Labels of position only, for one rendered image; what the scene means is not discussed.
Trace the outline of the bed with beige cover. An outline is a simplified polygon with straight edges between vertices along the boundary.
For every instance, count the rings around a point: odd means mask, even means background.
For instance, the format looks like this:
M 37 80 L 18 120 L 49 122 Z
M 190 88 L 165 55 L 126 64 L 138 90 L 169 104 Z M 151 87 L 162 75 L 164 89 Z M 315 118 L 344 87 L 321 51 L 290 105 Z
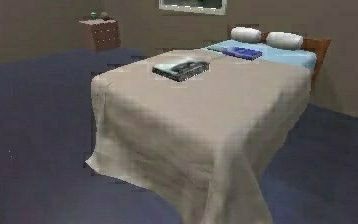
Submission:
M 273 224 L 259 179 L 305 111 L 330 46 L 304 38 L 299 50 L 231 38 L 258 49 L 244 60 L 202 49 L 172 50 L 96 76 L 91 99 L 97 173 L 151 190 L 183 224 Z M 176 82 L 155 64 L 194 58 L 209 70 Z

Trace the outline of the teal flat book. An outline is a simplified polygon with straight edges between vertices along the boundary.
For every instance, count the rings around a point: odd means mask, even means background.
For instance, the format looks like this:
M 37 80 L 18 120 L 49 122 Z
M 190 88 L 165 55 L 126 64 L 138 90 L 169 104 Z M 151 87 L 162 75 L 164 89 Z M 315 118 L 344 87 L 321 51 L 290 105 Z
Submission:
M 206 49 L 215 51 L 215 52 L 219 52 L 219 53 L 223 53 L 223 54 L 231 54 L 231 51 L 226 47 L 213 45 L 213 46 L 208 46 Z

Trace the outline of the white pillow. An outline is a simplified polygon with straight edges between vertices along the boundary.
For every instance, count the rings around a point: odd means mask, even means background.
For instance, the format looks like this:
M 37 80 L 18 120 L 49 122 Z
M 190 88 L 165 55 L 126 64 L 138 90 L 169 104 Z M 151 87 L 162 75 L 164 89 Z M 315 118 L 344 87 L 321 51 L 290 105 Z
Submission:
M 235 27 L 231 30 L 231 38 L 244 43 L 259 43 L 262 33 L 254 28 Z
M 266 37 L 266 44 L 284 50 L 299 50 L 304 38 L 300 35 L 285 32 L 270 32 Z

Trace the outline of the white framed window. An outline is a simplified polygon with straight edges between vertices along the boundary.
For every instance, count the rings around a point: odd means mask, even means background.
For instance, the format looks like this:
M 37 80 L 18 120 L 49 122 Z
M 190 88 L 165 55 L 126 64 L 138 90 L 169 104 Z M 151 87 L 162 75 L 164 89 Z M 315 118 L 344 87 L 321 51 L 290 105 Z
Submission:
M 225 15 L 227 0 L 158 0 L 158 6 L 166 11 Z

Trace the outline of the brown chest of drawers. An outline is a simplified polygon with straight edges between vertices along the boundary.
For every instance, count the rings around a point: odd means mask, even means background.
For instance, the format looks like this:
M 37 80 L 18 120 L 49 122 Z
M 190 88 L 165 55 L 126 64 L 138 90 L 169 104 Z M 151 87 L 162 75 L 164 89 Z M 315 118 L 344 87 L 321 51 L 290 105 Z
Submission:
M 115 20 L 80 21 L 86 47 L 94 52 L 119 48 L 121 45 L 119 24 Z

